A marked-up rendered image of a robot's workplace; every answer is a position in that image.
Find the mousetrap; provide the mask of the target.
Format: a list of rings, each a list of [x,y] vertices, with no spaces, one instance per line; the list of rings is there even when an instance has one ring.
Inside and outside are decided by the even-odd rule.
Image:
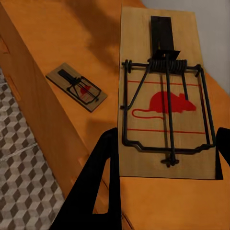
[[[223,180],[195,12],[121,7],[119,176]]]
[[[46,74],[46,78],[90,113],[108,96],[66,62]]]

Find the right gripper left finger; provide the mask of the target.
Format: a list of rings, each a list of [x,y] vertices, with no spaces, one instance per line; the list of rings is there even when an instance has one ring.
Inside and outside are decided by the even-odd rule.
[[[93,214],[108,158],[111,158],[108,212]],[[50,230],[122,230],[117,127],[100,136]]]

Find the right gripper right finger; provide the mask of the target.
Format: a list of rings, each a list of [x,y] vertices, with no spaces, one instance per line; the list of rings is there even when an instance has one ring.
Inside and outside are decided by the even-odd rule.
[[[218,150],[230,166],[230,129],[220,127],[216,134]]]

